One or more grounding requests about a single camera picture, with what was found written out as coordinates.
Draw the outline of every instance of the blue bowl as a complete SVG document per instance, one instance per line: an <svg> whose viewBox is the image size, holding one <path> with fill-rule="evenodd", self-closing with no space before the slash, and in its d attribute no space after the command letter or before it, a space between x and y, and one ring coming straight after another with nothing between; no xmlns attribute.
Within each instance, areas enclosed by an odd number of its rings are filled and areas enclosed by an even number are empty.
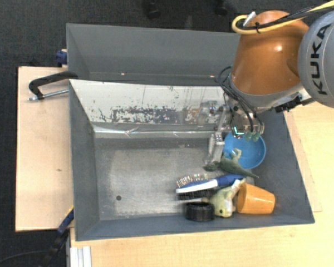
<svg viewBox="0 0 334 267"><path fill-rule="evenodd" d="M245 136L237 139L230 132L225 137L224 156L232 159L231 154L234 154L234 148L241 150L241 157L239 164L244 169L252 169L261 164L266 155L266 145L262 137L255 142L253 140L246 140Z"/></svg>

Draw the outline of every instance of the green toy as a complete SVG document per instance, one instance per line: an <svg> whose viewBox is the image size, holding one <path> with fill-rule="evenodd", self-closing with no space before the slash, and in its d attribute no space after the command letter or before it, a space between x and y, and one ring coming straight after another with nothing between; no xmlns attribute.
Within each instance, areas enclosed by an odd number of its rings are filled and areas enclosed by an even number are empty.
<svg viewBox="0 0 334 267"><path fill-rule="evenodd" d="M241 157L241 150L234 148L235 154L230 154L232 159L229 159L222 155L220 162L214 161L211 164L207 164L203 166L205 171L215 171L220 168L225 172L239 174L243 176L250 176L252 178L259 178L259 176L255 175L251 172L251 169L244 169L239 164L239 158Z"/></svg>
<svg viewBox="0 0 334 267"><path fill-rule="evenodd" d="M220 189L216 194L211 196L210 199L207 197L202 198L202 202L213 204L216 216L231 217L233 212L236 210L233 205L233 198L239 191L241 184L245 181L246 178L235 180L232 186Z"/></svg>

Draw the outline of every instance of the wheel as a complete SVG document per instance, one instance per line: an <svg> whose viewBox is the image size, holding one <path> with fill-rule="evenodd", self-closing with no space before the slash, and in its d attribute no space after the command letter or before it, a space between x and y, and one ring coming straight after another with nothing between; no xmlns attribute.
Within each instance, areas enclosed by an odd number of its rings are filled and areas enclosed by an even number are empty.
<svg viewBox="0 0 334 267"><path fill-rule="evenodd" d="M155 3L150 3L147 6L147 17L148 19L157 19L161 16L160 10L157 9Z"/></svg>
<svg viewBox="0 0 334 267"><path fill-rule="evenodd" d="M226 16L228 14L227 5L225 2L220 2L215 8L215 14L219 16Z"/></svg>

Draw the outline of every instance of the dark carpet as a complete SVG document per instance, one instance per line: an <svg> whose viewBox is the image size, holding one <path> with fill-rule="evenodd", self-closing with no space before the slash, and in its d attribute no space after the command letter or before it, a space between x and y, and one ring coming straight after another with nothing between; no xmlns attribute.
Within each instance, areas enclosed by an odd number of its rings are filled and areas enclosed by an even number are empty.
<svg viewBox="0 0 334 267"><path fill-rule="evenodd" d="M226 17L213 13L213 0L160 0L162 14L153 21L144 14L142 1L0 0L0 260L48 250L56 236L54 230L15 233L16 67L57 66L55 54L66 47L66 23L230 32L230 23L239 14L268 9L292 13L330 0L227 0ZM29 254L0 266L37 266L40 256ZM53 266L65 266L64 251Z"/></svg>

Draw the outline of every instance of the orange cup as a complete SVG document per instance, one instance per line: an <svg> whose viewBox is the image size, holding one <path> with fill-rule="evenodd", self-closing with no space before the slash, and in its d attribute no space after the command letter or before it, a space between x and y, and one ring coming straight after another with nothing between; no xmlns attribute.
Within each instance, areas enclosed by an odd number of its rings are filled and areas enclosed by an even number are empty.
<svg viewBox="0 0 334 267"><path fill-rule="evenodd" d="M275 196L265 189L243 183L237 197L237 210L241 214L271 214Z"/></svg>

